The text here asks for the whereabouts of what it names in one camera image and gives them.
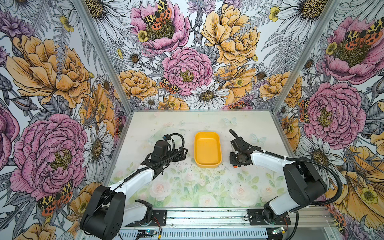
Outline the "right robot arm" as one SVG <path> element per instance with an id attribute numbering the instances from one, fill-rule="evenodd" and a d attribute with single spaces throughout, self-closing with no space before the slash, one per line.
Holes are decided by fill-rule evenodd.
<path id="1" fill-rule="evenodd" d="M 306 158 L 292 159 L 264 151 L 241 137 L 232 140 L 231 145 L 230 164 L 234 167 L 257 165 L 284 176 L 287 190 L 264 205 L 262 216 L 268 224 L 289 211 L 309 206 L 326 192 L 327 185 L 315 164 Z"/>

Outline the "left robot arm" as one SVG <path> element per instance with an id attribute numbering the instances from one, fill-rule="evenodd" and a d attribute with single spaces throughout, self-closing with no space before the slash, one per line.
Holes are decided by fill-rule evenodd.
<path id="1" fill-rule="evenodd" d="M 163 174 L 171 163 L 185 160 L 187 153 L 181 134 L 164 135 L 135 172 L 109 187 L 101 185 L 94 190 L 81 219 L 80 229 L 86 235 L 112 240 L 122 227 L 132 223 L 147 225 L 155 221 L 152 204 L 144 200 L 130 204 L 129 199 L 144 185 Z"/>

